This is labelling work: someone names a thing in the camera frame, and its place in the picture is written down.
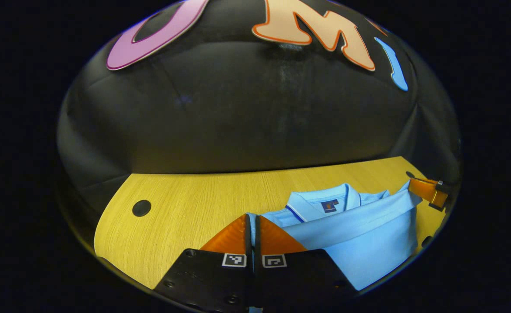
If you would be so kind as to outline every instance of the light blue polo shirt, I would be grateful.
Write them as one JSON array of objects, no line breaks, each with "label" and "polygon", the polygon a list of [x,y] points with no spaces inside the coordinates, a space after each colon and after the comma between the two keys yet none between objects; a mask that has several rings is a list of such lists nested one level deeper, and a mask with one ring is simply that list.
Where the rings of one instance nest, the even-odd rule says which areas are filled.
[{"label": "light blue polo shirt", "polygon": [[[308,250],[324,249],[357,290],[387,275],[417,247],[416,206],[408,190],[358,193],[348,184],[293,192],[286,208],[262,214]],[[255,245],[255,218],[248,213]]]}]

